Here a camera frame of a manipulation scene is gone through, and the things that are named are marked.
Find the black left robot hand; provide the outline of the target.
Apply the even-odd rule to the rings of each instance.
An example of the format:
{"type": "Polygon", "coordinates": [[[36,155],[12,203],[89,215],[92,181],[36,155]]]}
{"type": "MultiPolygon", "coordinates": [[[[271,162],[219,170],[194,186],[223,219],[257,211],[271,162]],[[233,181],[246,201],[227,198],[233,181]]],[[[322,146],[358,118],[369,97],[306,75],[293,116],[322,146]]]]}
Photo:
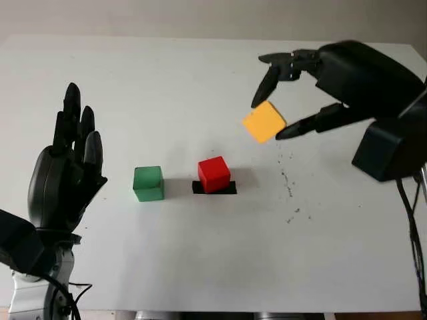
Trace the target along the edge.
{"type": "Polygon", "coordinates": [[[53,142],[39,154],[27,204],[38,229],[73,232],[87,206],[106,184],[103,146],[89,106],[81,106],[79,87],[70,83],[57,113],[53,142]]]}

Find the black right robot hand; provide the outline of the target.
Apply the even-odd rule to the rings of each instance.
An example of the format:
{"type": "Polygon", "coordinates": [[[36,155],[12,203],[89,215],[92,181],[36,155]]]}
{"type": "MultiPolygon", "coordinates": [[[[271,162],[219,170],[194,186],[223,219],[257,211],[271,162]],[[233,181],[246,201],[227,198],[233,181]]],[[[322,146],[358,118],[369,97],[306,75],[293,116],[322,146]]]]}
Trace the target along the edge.
{"type": "Polygon", "coordinates": [[[310,131],[318,133],[366,119],[395,118],[426,86],[413,72],[378,50],[354,40],[339,41],[319,49],[269,53],[258,59],[269,68],[252,100],[252,108],[266,101],[280,81],[297,81],[302,72],[336,102],[276,134],[291,139],[310,131]]]}

